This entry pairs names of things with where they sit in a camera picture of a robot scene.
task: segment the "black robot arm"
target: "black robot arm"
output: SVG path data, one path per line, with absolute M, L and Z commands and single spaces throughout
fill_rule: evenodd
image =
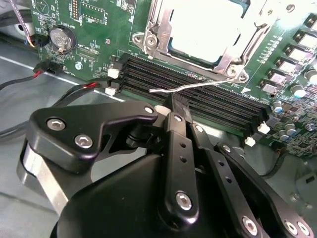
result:
M 92 182 L 91 167 L 147 154 Z M 213 146 L 188 103 L 45 108 L 30 118 L 17 168 L 60 215 L 52 237 L 314 237 L 230 144 Z

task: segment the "cpu socket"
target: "cpu socket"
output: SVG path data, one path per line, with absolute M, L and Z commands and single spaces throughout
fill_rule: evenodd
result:
M 245 83 L 244 70 L 276 21 L 267 0 L 152 0 L 132 41 L 159 59 L 212 80 Z

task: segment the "green circuit board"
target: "green circuit board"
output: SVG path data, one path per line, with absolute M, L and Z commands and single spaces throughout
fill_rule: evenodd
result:
M 48 35 L 53 27 L 64 25 L 76 35 L 77 47 L 69 54 L 61 55 L 51 45 L 39 49 L 42 60 L 50 58 L 63 64 L 63 70 L 67 74 L 84 80 L 106 77 L 111 56 L 120 57 L 124 53 L 148 59 L 147 55 L 134 45 L 131 36 L 136 32 L 144 31 L 151 0 L 31 1 L 33 22 L 37 33 Z M 263 91 L 260 87 L 261 82 L 268 79 L 268 73 L 277 68 L 277 60 L 280 57 L 287 58 L 285 48 L 289 44 L 297 44 L 294 36 L 298 31 L 317 34 L 305 24 L 309 17 L 317 15 L 317 3 L 312 0 L 291 2 L 294 9 L 274 23 L 246 66 L 245 70 L 250 76 L 249 81 L 244 84 L 221 84 L 221 87 L 270 105 L 280 100 L 284 107 L 289 107 L 288 110 L 272 115 L 267 122 L 271 132 L 267 135 L 255 135 L 255 139 L 261 144 L 270 145 L 273 141 L 279 140 L 278 132 L 284 129 L 286 124 L 293 123 L 296 133 L 285 142 L 288 144 L 290 153 L 297 156 L 313 156 L 317 155 L 317 133 L 315 130 L 308 131 L 305 128 L 309 123 L 317 124 L 317 86 L 308 82 L 304 72 L 314 66 L 317 51 L 310 49 L 311 59 L 301 63 L 300 69 L 275 95 Z M 221 32 L 214 36 L 221 37 Z M 153 61 L 199 80 L 208 80 L 166 62 L 156 59 Z M 294 84 L 301 84 L 304 87 L 307 92 L 305 97 L 297 99 L 293 96 L 290 88 Z M 137 95 L 130 94 L 129 96 L 137 98 Z M 215 126 L 205 120 L 202 122 Z

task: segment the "red wire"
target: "red wire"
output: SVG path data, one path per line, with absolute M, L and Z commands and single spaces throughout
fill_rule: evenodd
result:
M 33 78 L 36 78 L 37 76 L 39 76 L 42 72 L 39 70 L 37 71 L 34 75 L 33 75 Z
M 89 83 L 89 84 L 84 84 L 85 88 L 93 88 L 97 85 L 97 83 Z

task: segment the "white slot latch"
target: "white slot latch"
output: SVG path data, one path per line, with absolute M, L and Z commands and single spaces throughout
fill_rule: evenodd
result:
M 119 69 L 110 68 L 108 69 L 108 77 L 110 78 L 118 78 L 119 77 Z
M 105 93 L 107 95 L 110 95 L 110 96 L 114 96 L 116 92 L 117 92 L 117 89 L 116 88 L 111 88 L 111 87 L 108 87 L 105 90 Z
M 256 141 L 252 137 L 249 136 L 247 139 L 244 140 L 244 143 L 246 143 L 246 145 L 252 147 L 256 144 Z
M 263 122 L 258 126 L 258 131 L 266 135 L 270 131 L 270 128 L 265 122 Z

